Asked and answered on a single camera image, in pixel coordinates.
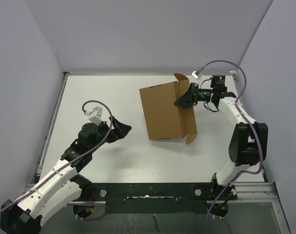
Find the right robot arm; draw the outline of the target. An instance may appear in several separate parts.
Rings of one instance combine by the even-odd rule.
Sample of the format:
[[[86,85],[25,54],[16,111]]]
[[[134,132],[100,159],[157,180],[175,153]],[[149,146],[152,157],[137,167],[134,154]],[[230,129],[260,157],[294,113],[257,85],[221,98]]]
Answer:
[[[191,83],[187,91],[174,104],[192,107],[198,102],[212,103],[216,112],[221,112],[233,127],[228,147],[229,161],[215,174],[216,183],[209,186],[209,195],[220,199],[226,194],[226,186],[232,185],[242,174],[257,175],[266,159],[268,126],[253,119],[242,107],[239,98],[229,92],[226,77],[211,76],[208,89]]]

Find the brown cardboard box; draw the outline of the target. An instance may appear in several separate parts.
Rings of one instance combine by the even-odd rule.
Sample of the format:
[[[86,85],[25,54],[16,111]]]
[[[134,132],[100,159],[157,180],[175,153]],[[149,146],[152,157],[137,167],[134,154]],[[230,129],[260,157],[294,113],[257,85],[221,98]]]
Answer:
[[[176,81],[139,89],[149,140],[182,139],[186,144],[197,137],[193,105],[174,102],[190,87],[187,76],[175,73]]]

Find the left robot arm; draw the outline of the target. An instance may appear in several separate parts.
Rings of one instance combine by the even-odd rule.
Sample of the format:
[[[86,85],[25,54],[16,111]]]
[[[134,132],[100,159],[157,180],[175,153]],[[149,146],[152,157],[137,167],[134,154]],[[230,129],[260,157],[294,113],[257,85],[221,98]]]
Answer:
[[[110,118],[110,123],[90,117],[77,139],[45,177],[15,201],[4,202],[0,228],[7,234],[38,234],[44,224],[68,203],[88,199],[91,182],[80,175],[80,171],[101,145],[125,138],[131,129],[115,117]]]

